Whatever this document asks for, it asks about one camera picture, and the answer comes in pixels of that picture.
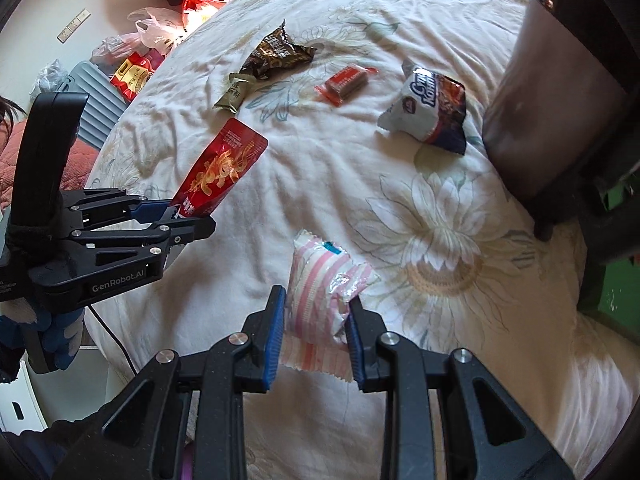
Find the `blue gloved left hand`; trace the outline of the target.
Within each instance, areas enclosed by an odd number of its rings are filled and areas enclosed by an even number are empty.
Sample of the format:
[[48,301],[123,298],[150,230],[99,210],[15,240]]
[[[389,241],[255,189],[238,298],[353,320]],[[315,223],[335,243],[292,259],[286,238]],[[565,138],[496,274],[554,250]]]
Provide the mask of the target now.
[[85,309],[51,313],[24,298],[1,303],[1,381],[17,378],[24,354],[37,374],[67,370],[79,350]]

